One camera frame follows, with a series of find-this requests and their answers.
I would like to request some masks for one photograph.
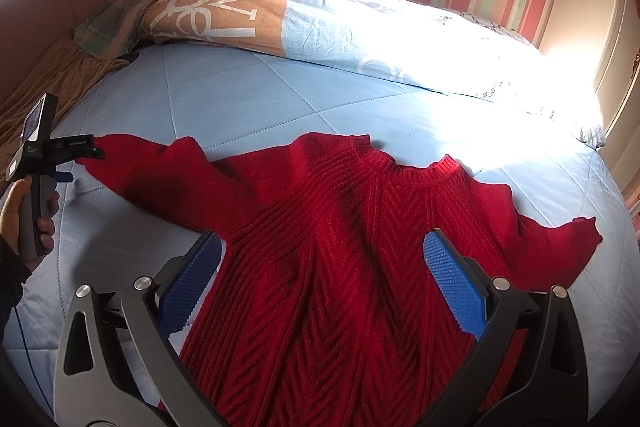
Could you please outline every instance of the red sweater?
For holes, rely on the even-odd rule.
[[[516,213],[507,185],[476,182],[449,156],[399,166],[368,136],[311,133],[212,164],[192,138],[96,141],[106,159],[81,162],[98,180],[227,242],[180,359],[234,427],[411,427],[423,415],[474,341],[424,263],[430,230],[532,291],[570,286],[602,240],[593,217],[546,229]]]

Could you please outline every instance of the black sleeve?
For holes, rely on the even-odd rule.
[[[22,298],[22,283],[31,275],[24,263],[0,235],[0,343],[11,310]]]

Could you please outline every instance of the sweater sleeve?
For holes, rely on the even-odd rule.
[[[569,288],[602,241],[595,217],[576,217],[549,229],[517,213],[509,185],[469,178],[469,188],[519,289],[548,291],[556,284]],[[529,287],[533,281],[535,287]]]
[[[305,134],[290,145],[213,163],[191,137],[162,145],[127,134],[95,139],[104,160],[79,159],[89,174],[130,203],[187,229],[223,239],[283,198],[351,137]]]

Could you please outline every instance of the blue trigger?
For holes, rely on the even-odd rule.
[[[486,327],[484,298],[436,232],[424,236],[422,253],[460,328],[479,340]]]
[[[158,306],[158,330],[168,339],[189,320],[222,259],[222,240],[212,233],[197,247],[187,266],[167,288]]]
[[[57,183],[71,183],[74,180],[74,176],[71,172],[57,171],[53,179],[55,179]]]

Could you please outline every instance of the gripper handle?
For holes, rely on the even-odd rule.
[[[20,203],[18,246],[24,263],[48,253],[40,241],[38,219],[49,217],[49,200],[56,191],[57,184],[54,178],[46,174],[31,175],[31,189]]]

